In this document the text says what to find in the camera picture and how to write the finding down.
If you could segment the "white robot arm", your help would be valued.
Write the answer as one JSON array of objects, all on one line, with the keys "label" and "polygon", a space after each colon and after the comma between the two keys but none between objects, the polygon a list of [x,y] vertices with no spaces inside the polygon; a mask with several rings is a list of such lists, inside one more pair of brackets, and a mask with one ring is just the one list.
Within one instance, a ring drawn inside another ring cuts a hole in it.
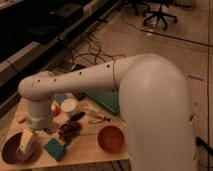
[{"label": "white robot arm", "polygon": [[29,126],[51,123],[56,93],[117,90],[133,171],[197,171],[194,116],[184,74],[155,54],[113,60],[54,76],[45,71],[18,86]]}]

